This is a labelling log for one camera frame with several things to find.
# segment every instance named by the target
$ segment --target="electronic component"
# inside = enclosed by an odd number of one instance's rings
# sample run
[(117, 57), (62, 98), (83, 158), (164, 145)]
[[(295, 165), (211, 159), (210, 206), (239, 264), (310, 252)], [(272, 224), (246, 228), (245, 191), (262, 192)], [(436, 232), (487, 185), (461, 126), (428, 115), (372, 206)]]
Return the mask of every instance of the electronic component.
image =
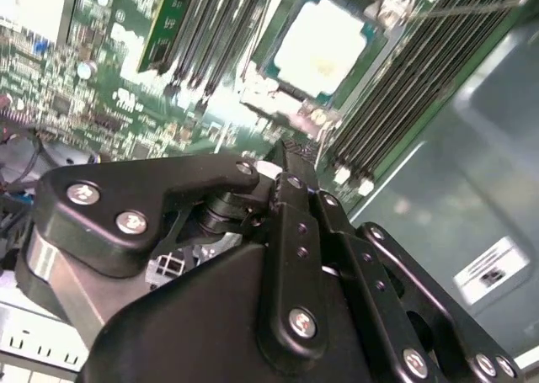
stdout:
[(60, 115), (68, 115), (71, 110), (71, 99), (60, 94), (52, 98), (51, 109)]
[(148, 146), (143, 145), (139, 141), (135, 142), (135, 145), (133, 146), (133, 151), (131, 155), (136, 160), (142, 160), (145, 158), (148, 158), (150, 154), (150, 148)]
[(47, 48), (49, 47), (49, 42), (47, 40), (38, 40), (34, 44), (34, 53), (36, 55), (43, 55)]
[(93, 43), (93, 39), (95, 37), (95, 29), (92, 28), (85, 28), (84, 29), (84, 36), (83, 36), (83, 42), (86, 44)]
[(117, 132), (121, 129), (122, 121), (106, 114), (93, 114), (92, 121), (99, 127), (109, 130), (111, 132)]
[(77, 65), (77, 75), (82, 80), (89, 80), (98, 70), (94, 61), (81, 61)]
[(277, 27), (278, 8), (253, 54), (259, 72), (300, 101), (338, 108), (387, 41), (364, 14), (375, 1), (295, 0), (291, 8), (283, 1), (286, 21)]
[(190, 1), (161, 1), (138, 65), (139, 71), (159, 68), (167, 58), (173, 58), (172, 44), (179, 33), (180, 25), (184, 22)]
[(9, 108), (12, 98), (7, 94), (0, 94), (0, 111)]
[[(463, 3), (477, 0), (439, 0), (438, 6), (451, 10)], [(459, 68), (467, 63), (464, 56), (480, 48), (495, 31), (500, 16), (508, 14), (461, 14), (451, 20), (441, 16), (421, 23), (373, 92), (354, 106), (357, 115), (339, 129), (333, 144), (334, 162), (349, 167), (353, 174), (369, 173), (380, 165), (424, 111), (451, 87)], [(469, 35), (465, 40), (461, 40), (462, 31)]]

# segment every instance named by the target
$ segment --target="black plastic bracket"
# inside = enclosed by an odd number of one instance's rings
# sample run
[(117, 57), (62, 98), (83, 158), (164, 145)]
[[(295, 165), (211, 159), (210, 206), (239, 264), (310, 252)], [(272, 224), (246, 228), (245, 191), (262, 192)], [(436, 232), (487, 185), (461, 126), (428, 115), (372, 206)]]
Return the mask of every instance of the black plastic bracket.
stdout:
[[(51, 245), (101, 274), (125, 278), (147, 265), (164, 212), (190, 206), (206, 194), (249, 193), (258, 183), (254, 166), (223, 154), (64, 167), (40, 180), (33, 217)], [(92, 205), (73, 202), (67, 190), (74, 184), (93, 187), (99, 199)], [(126, 211), (142, 216), (144, 232), (120, 230), (116, 219)]]
[(309, 214), (306, 184), (289, 173), (275, 180), (270, 208), (257, 338), (276, 369), (296, 374), (312, 368), (328, 346), (318, 223)]
[(449, 380), (524, 380), (515, 361), (387, 231), (374, 223), (365, 223), (357, 235), (371, 243), (385, 266), (403, 282), (405, 291), (400, 301), (407, 311), (423, 316), (432, 335), (432, 351)]
[[(323, 250), (323, 261), (340, 273), (373, 378), (384, 382), (447, 381), (421, 346), (374, 247), (350, 233), (354, 229), (332, 195), (321, 191), (313, 200), (320, 214), (322, 244), (331, 247)], [(415, 362), (417, 369), (412, 369), (407, 359)]]

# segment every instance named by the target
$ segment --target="surface-mount chip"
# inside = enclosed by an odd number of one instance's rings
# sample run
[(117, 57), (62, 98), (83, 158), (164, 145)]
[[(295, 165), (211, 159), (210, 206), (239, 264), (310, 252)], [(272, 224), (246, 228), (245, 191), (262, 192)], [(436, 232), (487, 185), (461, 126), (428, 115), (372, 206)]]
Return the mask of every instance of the surface-mount chip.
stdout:
[(143, 145), (140, 142), (135, 142), (135, 145), (133, 146), (133, 152), (132, 156), (135, 159), (142, 160), (144, 158), (147, 158), (150, 154), (150, 148), (148, 146)]
[(69, 115), (71, 99), (60, 94), (55, 94), (52, 98), (51, 108), (60, 115)]

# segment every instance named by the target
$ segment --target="silver metal part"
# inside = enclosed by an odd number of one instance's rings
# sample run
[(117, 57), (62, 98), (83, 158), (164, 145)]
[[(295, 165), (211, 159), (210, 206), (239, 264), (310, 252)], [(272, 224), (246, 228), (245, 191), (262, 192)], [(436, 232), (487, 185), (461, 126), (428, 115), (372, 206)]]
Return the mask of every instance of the silver metal part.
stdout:
[(478, 365), (483, 372), (485, 372), (487, 375), (491, 377), (496, 376), (496, 369), (494, 368), (494, 364), (489, 358), (487, 358), (483, 354), (478, 354), (475, 357), (475, 360), (478, 362)]
[(325, 194), (324, 198), (326, 199), (326, 202), (332, 206), (339, 206), (339, 202), (330, 194)]
[(384, 233), (382, 233), (382, 231), (377, 227), (371, 227), (371, 233), (378, 240), (383, 240), (384, 239)]
[(218, 242), (212, 244), (204, 244), (200, 246), (200, 252), (197, 250), (199, 264), (216, 257), (217, 255), (224, 253), (232, 247), (236, 247), (242, 243), (243, 236), (236, 233), (225, 233), (223, 238)]
[(244, 174), (251, 175), (253, 173), (253, 170), (246, 162), (239, 162), (238, 164), (236, 164), (236, 167)]
[(406, 365), (414, 375), (418, 376), (420, 379), (426, 379), (429, 375), (429, 369), (418, 351), (411, 348), (404, 349), (403, 357), (404, 362), (406, 362)]
[(119, 214), (116, 217), (116, 225), (125, 234), (142, 234), (148, 228), (144, 216), (131, 211)]
[(511, 377), (516, 377), (515, 370), (509, 363), (509, 361), (506, 358), (502, 358), (501, 356), (496, 357), (496, 362), (498, 362), (499, 367), (502, 368), (502, 370)]
[(365, 14), (387, 29), (404, 23), (412, 14), (417, 0), (383, 0), (371, 4)]
[(292, 309), (288, 316), (292, 330), (302, 338), (312, 338), (317, 332), (317, 326), (310, 315), (302, 309)]
[(99, 191), (92, 185), (74, 184), (67, 189), (67, 198), (77, 205), (93, 205), (99, 197)]
[(293, 176), (288, 177), (288, 182), (294, 188), (300, 189), (302, 187), (302, 182), (296, 177), (293, 177)]
[(27, 261), (32, 272), (49, 283), (88, 348), (114, 314), (150, 291), (144, 272), (130, 279), (108, 278), (63, 254), (35, 229)]

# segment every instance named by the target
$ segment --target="motherboard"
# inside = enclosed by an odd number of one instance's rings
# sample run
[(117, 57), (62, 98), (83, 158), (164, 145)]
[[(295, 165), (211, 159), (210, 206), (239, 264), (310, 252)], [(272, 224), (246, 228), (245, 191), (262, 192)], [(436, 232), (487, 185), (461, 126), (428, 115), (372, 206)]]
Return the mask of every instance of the motherboard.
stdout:
[(294, 139), (318, 149), (323, 187), (350, 206), (400, 139), (356, 169), (331, 145), (414, 36), (447, 20), (420, 14), (496, 1), (0, 0), (0, 113), (95, 161), (262, 158)]

